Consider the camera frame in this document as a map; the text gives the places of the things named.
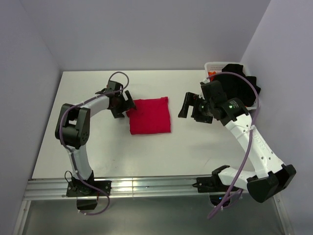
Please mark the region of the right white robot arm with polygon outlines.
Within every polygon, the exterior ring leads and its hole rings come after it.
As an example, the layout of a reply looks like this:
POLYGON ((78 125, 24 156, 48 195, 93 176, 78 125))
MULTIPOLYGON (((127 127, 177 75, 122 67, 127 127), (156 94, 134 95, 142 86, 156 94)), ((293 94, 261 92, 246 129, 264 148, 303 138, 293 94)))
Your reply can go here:
POLYGON ((203 99, 198 94, 187 92, 178 117, 186 118, 189 107, 193 108, 191 117, 197 122, 219 120, 248 152, 254 168, 253 171, 239 171, 223 165, 212 171, 210 177, 197 178, 193 187, 199 193, 226 191, 233 184, 235 190, 247 190, 255 201, 263 203, 289 185, 296 169, 291 164, 284 164, 271 150, 253 125, 252 117, 241 100, 227 100, 222 94, 203 99))

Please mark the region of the red t shirt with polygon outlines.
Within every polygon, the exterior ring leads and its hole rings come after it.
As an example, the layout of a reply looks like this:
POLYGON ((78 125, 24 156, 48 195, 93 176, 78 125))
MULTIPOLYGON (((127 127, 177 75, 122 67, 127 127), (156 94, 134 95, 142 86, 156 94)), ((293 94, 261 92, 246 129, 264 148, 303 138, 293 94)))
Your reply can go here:
POLYGON ((126 112, 131 135, 171 133, 171 117, 168 97, 137 99, 136 108, 126 112))

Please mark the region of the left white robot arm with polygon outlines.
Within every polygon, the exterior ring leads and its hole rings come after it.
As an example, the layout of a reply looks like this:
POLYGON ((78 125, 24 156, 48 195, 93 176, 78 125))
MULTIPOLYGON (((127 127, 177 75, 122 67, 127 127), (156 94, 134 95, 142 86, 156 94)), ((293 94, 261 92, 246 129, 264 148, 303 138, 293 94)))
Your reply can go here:
POLYGON ((105 89, 84 102, 75 105, 66 103, 61 107, 55 137, 70 157, 72 186, 83 195, 91 195, 97 190, 86 148, 91 118, 104 110, 110 110, 114 118, 123 118, 126 111, 135 108, 130 92, 121 89, 105 89))

